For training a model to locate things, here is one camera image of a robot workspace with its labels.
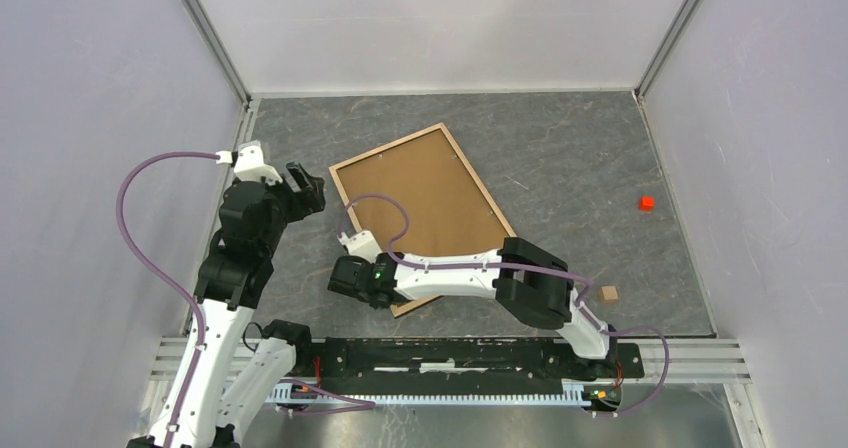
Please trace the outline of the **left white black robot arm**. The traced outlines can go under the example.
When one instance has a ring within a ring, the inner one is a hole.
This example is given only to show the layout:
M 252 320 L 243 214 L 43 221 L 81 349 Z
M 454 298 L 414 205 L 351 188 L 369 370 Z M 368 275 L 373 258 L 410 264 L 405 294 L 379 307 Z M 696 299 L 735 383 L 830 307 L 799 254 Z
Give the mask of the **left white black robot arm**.
M 233 161 L 235 178 L 218 209 L 197 284 L 188 293 L 132 240 L 124 219 L 130 183 L 154 164 L 149 159 L 125 179 L 116 201 L 119 230 L 134 255 L 178 292 L 193 316 L 171 390 L 149 431 L 131 447 L 239 447 L 266 398 L 287 374 L 302 375 L 314 362 L 307 326 L 274 320 L 266 325 L 248 366 L 227 380 L 236 349 L 274 272 L 272 259 L 285 228 L 326 206 L 325 181 L 301 164 L 286 169 L 293 185 L 264 162 Z

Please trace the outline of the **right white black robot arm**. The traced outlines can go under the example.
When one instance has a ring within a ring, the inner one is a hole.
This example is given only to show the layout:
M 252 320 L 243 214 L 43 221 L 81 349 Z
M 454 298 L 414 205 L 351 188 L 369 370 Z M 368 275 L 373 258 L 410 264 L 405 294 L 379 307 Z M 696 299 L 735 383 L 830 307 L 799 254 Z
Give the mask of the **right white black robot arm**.
M 559 334 L 585 373 L 602 376 L 617 364 L 608 324 L 590 312 L 575 288 L 588 287 L 589 280 L 522 238 L 508 237 L 498 249 L 442 257 L 343 243 L 347 253 L 335 262 L 331 292 L 375 309 L 440 297 L 492 299 L 519 322 Z

